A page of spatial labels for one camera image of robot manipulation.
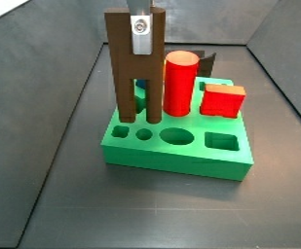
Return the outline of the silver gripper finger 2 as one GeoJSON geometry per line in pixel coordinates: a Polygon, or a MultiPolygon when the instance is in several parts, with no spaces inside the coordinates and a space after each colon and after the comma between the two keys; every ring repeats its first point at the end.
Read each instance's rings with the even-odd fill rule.
{"type": "Polygon", "coordinates": [[[125,0],[129,14],[132,53],[148,55],[152,52],[151,0],[125,0]]]}

